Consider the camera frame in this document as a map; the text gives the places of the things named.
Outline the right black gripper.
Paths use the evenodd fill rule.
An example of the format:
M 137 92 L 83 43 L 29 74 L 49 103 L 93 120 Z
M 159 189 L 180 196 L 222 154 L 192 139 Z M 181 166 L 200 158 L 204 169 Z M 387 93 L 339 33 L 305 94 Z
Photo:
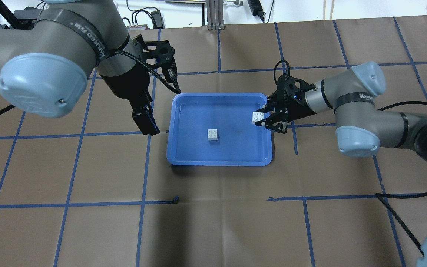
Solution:
M 271 132 L 287 133 L 287 124 L 296 119 L 316 114 L 307 104 L 306 93 L 315 90 L 316 86 L 302 79 L 282 74 L 277 79 L 276 91 L 267 98 L 267 103 L 255 113 L 273 113 L 269 117 L 256 121 Z

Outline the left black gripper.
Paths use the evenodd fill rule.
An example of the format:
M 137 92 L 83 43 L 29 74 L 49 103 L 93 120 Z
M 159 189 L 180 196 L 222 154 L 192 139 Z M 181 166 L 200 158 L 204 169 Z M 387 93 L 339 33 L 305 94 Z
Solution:
M 150 76 L 143 66 L 135 65 L 114 76 L 101 72 L 100 76 L 116 97 L 129 101 L 132 119 L 143 135 L 153 136 L 160 133 L 151 105 L 153 99 L 149 93 Z

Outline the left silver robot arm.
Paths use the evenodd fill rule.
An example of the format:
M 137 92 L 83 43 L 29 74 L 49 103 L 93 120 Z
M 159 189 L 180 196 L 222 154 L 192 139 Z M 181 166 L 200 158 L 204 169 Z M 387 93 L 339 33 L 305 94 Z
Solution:
M 129 101 L 143 135 L 159 129 L 149 72 L 112 0 L 50 0 L 29 30 L 0 28 L 0 94 L 42 117 L 69 114 L 96 70 L 113 94 Z

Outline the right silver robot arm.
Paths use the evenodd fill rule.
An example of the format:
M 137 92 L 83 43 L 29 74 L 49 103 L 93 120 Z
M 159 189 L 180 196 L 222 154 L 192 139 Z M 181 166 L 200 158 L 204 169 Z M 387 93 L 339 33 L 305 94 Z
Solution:
M 362 158 L 395 148 L 414 151 L 427 162 L 427 114 L 389 111 L 411 101 L 376 108 L 375 99 L 387 87 L 377 63 L 352 66 L 315 83 L 293 77 L 289 70 L 273 79 L 276 90 L 254 111 L 254 125 L 285 134 L 290 122 L 332 110 L 341 154 Z

